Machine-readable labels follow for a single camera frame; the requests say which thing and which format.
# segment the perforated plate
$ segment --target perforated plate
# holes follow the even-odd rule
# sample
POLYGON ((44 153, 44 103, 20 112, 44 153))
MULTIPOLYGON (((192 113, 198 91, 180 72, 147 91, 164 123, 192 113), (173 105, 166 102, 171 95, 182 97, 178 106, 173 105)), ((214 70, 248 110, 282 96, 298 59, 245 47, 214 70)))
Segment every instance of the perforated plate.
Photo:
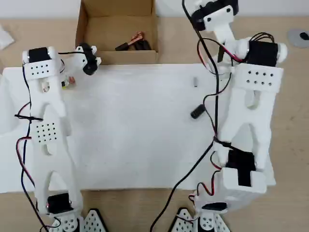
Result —
POLYGON ((90 210, 85 218, 84 232, 107 232, 104 221, 96 210, 90 210))
POLYGON ((59 222, 57 220, 54 221, 53 227, 57 228, 50 228, 49 232, 74 232, 78 228, 78 221, 74 214, 69 214, 63 217, 58 217, 61 221, 61 225, 59 226, 59 222))
POLYGON ((61 139, 61 133, 55 122, 33 122, 31 125, 32 140, 41 145, 61 139))
MULTIPOLYGON (((181 208, 177 214, 182 218, 192 220, 189 211, 185 208, 181 208)), ((193 224, 176 217, 169 232, 193 232, 193 224)))
POLYGON ((24 67, 27 80, 40 79, 57 74, 56 62, 53 59, 28 63, 24 67))
POLYGON ((222 217, 219 214, 214 215, 214 222, 216 225, 217 232, 230 232, 229 228, 223 221, 222 217))
POLYGON ((249 90, 280 90, 283 69, 242 63, 235 68, 235 86, 249 90))

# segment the gray object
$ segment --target gray object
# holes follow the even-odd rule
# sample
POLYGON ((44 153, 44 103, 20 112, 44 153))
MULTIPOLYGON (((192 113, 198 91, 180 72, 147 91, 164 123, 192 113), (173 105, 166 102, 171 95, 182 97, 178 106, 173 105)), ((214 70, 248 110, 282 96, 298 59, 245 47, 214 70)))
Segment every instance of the gray object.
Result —
POLYGON ((295 47, 309 47, 309 31, 292 29, 288 32, 288 39, 289 42, 295 47))

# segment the white cloth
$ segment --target white cloth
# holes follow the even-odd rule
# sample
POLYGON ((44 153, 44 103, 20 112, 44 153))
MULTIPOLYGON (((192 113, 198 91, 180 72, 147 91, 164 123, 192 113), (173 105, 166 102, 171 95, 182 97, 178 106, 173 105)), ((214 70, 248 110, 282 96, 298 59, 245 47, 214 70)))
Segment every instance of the white cloth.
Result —
POLYGON ((5 49, 10 44, 14 43, 12 36, 3 29, 0 25, 0 50, 5 49))

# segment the hole pattern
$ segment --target hole pattern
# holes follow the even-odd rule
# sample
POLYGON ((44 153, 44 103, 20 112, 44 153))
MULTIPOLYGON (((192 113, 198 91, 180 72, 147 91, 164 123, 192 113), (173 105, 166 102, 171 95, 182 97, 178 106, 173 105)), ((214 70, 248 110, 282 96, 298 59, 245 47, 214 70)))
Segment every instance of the hole pattern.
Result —
POLYGON ((49 126, 51 126, 51 124, 42 124, 41 126, 36 127, 37 128, 36 133, 38 138, 41 137, 44 138, 43 140, 39 140, 39 143, 41 143, 42 141, 46 142, 47 140, 52 141, 57 139, 56 132, 53 133, 50 132, 50 130, 55 131, 56 128, 55 127, 49 128, 49 126))

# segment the red wire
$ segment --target red wire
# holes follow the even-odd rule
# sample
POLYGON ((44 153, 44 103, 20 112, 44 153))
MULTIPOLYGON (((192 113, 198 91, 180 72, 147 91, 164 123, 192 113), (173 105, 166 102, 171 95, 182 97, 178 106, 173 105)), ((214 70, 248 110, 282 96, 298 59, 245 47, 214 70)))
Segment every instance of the red wire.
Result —
POLYGON ((216 164, 212 161, 212 156, 213 156, 214 153, 215 153, 215 151, 214 151, 214 152, 212 153, 212 155, 211 155, 211 163, 212 163, 212 165, 213 165, 216 169, 222 170, 221 167, 219 167, 218 165, 216 165, 216 164))
POLYGON ((27 105, 29 105, 30 104, 30 102, 28 102, 27 104, 25 104, 23 107, 21 107, 21 109, 18 111, 18 113, 17 113, 17 115, 20 115, 20 113, 25 109, 25 107, 27 106, 27 105))
POLYGON ((28 176, 28 178, 30 179, 30 181, 34 184, 34 181, 30 175, 30 173, 28 172, 26 166, 24 165, 23 161, 22 161, 22 158, 20 156, 20 153, 19 153, 19 143, 23 140, 29 140, 31 139, 31 137, 22 137, 22 138, 19 138, 16 142, 16 153, 17 153, 17 156, 18 156, 18 160, 19 160, 19 163, 20 163, 20 166, 22 167, 22 169, 25 171, 26 175, 28 176))

